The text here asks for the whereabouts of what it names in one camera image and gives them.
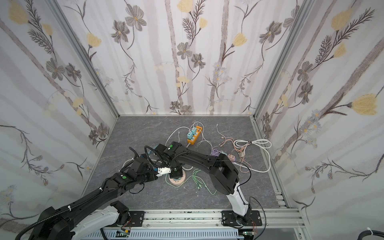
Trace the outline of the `orange power strip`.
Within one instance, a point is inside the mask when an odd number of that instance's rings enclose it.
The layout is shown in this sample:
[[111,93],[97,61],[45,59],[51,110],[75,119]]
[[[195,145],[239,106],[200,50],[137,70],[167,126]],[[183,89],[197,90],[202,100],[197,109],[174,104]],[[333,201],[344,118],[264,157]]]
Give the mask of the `orange power strip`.
[[200,126],[192,127],[191,130],[187,134],[188,144],[194,145],[198,137],[203,132],[203,128]]

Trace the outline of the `round beige power strip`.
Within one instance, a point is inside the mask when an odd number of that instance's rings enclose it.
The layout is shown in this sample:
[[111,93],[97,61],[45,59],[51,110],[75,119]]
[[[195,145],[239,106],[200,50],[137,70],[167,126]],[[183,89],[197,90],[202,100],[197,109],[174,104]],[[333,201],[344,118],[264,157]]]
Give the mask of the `round beige power strip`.
[[172,186],[174,186],[174,187],[179,187],[179,186],[181,186],[186,181],[186,177],[185,176],[177,178],[177,179],[169,177],[168,179],[170,181],[170,184]]

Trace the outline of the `purple power strip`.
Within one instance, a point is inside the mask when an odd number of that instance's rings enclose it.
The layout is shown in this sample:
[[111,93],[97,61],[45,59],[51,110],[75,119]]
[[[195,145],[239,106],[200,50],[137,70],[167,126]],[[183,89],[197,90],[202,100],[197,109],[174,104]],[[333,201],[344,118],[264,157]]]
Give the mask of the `purple power strip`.
[[211,151],[211,159],[215,160],[217,162],[231,162],[231,160],[228,158],[228,156],[220,154],[221,151],[217,149],[213,149]]

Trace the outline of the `pink USB charger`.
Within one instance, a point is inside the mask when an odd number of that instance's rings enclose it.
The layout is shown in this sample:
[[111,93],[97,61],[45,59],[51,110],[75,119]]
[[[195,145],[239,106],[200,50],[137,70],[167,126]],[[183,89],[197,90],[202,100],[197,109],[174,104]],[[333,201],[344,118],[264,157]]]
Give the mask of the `pink USB charger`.
[[236,161],[236,157],[232,154],[228,154],[228,158],[232,161],[232,162],[235,162]]

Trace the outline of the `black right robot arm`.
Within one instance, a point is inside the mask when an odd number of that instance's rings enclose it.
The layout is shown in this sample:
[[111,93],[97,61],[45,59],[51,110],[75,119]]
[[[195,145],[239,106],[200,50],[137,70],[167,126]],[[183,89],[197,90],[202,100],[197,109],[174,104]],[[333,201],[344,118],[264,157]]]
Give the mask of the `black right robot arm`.
[[252,174],[246,181],[241,182],[239,171],[234,162],[225,154],[206,155],[190,150],[178,142],[169,146],[159,144],[156,148],[144,146],[144,158],[152,164],[159,175],[164,175],[165,170],[172,179],[184,176],[184,165],[189,165],[209,175],[217,192],[226,195],[232,206],[233,220],[236,225],[246,226],[252,221],[252,206],[246,200],[241,186],[249,182]]

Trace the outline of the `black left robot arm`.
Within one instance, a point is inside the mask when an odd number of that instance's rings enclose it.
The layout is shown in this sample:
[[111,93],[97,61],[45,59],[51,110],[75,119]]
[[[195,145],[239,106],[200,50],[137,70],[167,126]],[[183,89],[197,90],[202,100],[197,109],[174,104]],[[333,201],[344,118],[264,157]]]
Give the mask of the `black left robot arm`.
[[88,195],[58,209],[49,207],[44,210],[37,222],[29,225],[15,237],[20,240],[31,231],[30,240],[70,240],[75,236],[74,228],[82,220],[92,214],[105,203],[114,200],[137,185],[157,179],[154,163],[148,154],[149,146],[144,147],[145,153],[135,157],[119,172],[106,178],[101,186]]

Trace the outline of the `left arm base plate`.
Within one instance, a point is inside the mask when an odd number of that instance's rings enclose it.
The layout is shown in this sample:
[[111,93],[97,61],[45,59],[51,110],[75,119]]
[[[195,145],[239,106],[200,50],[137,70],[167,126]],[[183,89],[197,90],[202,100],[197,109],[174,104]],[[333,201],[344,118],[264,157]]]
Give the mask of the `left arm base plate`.
[[141,227],[145,218],[144,211],[129,211],[118,215],[117,221],[111,227]]

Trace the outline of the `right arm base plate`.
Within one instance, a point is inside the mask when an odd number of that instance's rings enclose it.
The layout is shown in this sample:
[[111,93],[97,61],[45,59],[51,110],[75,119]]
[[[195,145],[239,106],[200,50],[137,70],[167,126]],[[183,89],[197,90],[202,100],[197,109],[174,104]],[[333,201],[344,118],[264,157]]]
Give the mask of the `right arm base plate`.
[[224,227],[260,227],[263,225],[259,211],[250,211],[245,216],[240,216],[233,211],[221,211],[222,225]]

